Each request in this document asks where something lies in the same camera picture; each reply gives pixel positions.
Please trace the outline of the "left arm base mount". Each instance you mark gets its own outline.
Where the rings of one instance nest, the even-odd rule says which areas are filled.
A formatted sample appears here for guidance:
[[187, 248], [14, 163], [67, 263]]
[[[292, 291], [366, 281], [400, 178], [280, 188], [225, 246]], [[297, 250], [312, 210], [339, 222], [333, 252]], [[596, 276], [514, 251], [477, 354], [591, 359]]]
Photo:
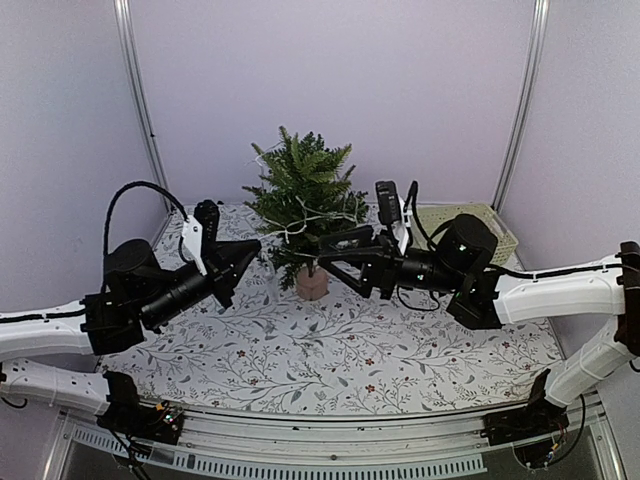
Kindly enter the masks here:
[[184, 409], [168, 400], [153, 406], [111, 403], [97, 417], [97, 425], [127, 437], [177, 445], [184, 425]]

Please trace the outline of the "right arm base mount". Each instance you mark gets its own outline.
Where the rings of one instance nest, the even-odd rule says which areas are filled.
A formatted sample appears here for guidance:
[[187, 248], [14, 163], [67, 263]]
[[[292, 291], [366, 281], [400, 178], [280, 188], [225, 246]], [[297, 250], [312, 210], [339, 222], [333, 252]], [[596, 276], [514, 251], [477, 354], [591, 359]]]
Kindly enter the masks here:
[[586, 424], [586, 402], [580, 396], [581, 418], [577, 433], [571, 444], [569, 440], [569, 418], [566, 409], [534, 410], [531, 406], [486, 414], [482, 418], [480, 437], [490, 446], [531, 440], [544, 436], [538, 442], [514, 448], [516, 460], [530, 471], [544, 470], [557, 465], [569, 457], [578, 446]]

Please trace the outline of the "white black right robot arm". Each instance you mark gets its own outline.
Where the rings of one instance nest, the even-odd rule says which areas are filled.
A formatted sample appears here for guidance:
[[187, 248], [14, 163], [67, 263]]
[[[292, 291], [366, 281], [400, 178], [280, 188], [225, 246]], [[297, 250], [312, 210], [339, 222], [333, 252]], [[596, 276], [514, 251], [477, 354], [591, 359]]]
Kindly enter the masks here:
[[569, 359], [540, 373], [517, 427], [537, 436], [584, 391], [639, 355], [639, 246], [624, 242], [601, 260], [516, 272], [491, 265], [497, 238], [477, 217], [446, 222], [428, 250], [402, 248], [391, 231], [366, 225], [320, 240], [319, 265], [364, 298], [397, 287], [448, 293], [446, 311], [469, 330], [543, 317], [606, 314], [605, 326]]

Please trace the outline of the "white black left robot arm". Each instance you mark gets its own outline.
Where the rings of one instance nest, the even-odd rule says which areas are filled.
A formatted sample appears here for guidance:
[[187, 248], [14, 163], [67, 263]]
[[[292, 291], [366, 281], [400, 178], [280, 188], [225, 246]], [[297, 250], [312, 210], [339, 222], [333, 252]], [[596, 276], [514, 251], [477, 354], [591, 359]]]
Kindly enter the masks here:
[[1, 317], [1, 390], [51, 404], [109, 413], [128, 434], [148, 426], [130, 376], [119, 372], [80, 376], [77, 372], [34, 363], [53, 354], [103, 356], [143, 342], [144, 333], [160, 333], [170, 320], [214, 297], [232, 305], [234, 289], [261, 250], [257, 240], [212, 241], [203, 250], [204, 266], [186, 263], [176, 270], [160, 267], [143, 239], [124, 242], [104, 260], [106, 292], [79, 301]]

